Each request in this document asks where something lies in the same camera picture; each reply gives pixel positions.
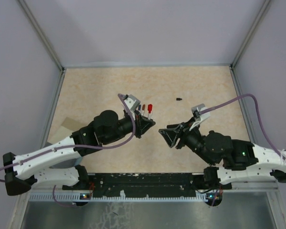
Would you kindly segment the black capped white pen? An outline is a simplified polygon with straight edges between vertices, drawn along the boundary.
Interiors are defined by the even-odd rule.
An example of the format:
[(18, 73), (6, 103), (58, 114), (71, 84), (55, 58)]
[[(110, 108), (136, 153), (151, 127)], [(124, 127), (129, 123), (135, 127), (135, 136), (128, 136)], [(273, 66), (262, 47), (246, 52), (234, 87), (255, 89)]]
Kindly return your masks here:
[(148, 120), (151, 119), (152, 111), (153, 111), (153, 105), (152, 104), (148, 104), (148, 106), (147, 106), (147, 112), (148, 112), (147, 118), (148, 118)]

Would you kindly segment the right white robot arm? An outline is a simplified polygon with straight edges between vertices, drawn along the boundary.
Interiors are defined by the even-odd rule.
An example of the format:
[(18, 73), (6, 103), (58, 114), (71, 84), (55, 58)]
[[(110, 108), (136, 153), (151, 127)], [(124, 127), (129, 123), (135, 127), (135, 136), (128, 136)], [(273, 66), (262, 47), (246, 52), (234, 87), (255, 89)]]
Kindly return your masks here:
[(208, 164), (203, 171), (207, 188), (233, 182), (273, 181), (286, 183), (286, 151), (277, 154), (249, 141), (232, 139), (211, 130), (202, 135), (199, 127), (188, 123), (159, 129), (170, 148), (188, 147)]

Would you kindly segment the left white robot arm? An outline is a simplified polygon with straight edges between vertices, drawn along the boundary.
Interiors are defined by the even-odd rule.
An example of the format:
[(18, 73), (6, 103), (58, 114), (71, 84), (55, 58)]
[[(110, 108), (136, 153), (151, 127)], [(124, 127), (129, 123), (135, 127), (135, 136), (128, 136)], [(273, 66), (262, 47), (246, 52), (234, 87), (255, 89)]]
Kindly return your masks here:
[(154, 125), (154, 120), (142, 116), (138, 111), (119, 119), (116, 112), (105, 110), (87, 126), (51, 146), (25, 155), (6, 153), (3, 155), (3, 182), (7, 194), (21, 195), (33, 187), (62, 186), (65, 190), (87, 188), (90, 178), (84, 166), (54, 166), (108, 148), (109, 144), (130, 133), (141, 138)]

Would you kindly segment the dark red pen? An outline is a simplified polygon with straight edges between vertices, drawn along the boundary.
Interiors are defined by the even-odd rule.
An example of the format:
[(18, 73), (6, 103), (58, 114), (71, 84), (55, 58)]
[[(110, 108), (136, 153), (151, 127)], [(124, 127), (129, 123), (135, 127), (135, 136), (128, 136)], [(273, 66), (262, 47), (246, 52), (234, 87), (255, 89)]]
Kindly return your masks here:
[(141, 114), (144, 115), (144, 112), (145, 112), (145, 104), (142, 105)]

